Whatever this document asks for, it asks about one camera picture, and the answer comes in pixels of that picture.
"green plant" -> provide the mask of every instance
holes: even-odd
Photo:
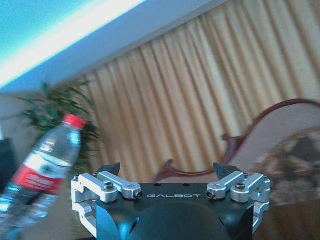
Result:
[[[81,90],[81,87],[88,84],[88,81],[82,81],[53,88],[43,83],[41,93],[31,93],[24,98],[19,97],[20,100],[25,101],[26,107],[18,117],[27,120],[27,125],[39,130],[39,138],[59,126],[65,114],[74,114],[86,121],[81,131],[81,149],[77,166],[88,163],[86,161],[88,156],[95,151],[90,148],[90,143],[101,138],[98,128],[90,120],[90,113],[87,111],[93,107],[93,103]]]

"bolt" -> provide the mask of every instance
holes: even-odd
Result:
[[[237,185],[235,185],[235,188],[238,189],[238,190],[243,190],[245,189],[245,185],[243,183],[238,183]]]
[[[214,191],[206,191],[205,195],[208,199],[213,199],[216,194]]]
[[[104,188],[105,188],[106,190],[112,190],[112,189],[114,189],[114,184],[113,184],[112,182],[106,182],[106,183],[104,184]]]
[[[144,193],[142,191],[138,191],[138,192],[135,193],[135,198],[136,199],[141,199],[143,195],[144,195]]]

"curtain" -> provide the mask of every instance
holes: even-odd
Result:
[[[148,182],[167,159],[211,168],[222,134],[276,103],[320,100],[319,44],[320,0],[232,0],[84,75],[102,134],[93,171],[121,162]]]

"plastic bottle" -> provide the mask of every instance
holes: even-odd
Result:
[[[45,134],[0,196],[0,239],[14,227],[46,217],[69,170],[79,157],[85,122],[71,114]]]

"metal mount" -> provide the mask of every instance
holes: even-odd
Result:
[[[207,185],[206,196],[209,199],[219,200],[226,197],[230,190],[230,197],[236,203],[246,203],[249,198],[254,200],[253,232],[262,222],[263,214],[269,209],[271,181],[260,173],[249,176],[240,171],[234,171],[217,182]]]
[[[104,203],[117,200],[118,192],[125,199],[137,200],[143,196],[138,183],[125,181],[110,172],[102,171],[94,176],[84,173],[71,180],[72,210],[79,213],[82,225],[97,238],[97,222],[92,207],[87,203],[97,197]]]

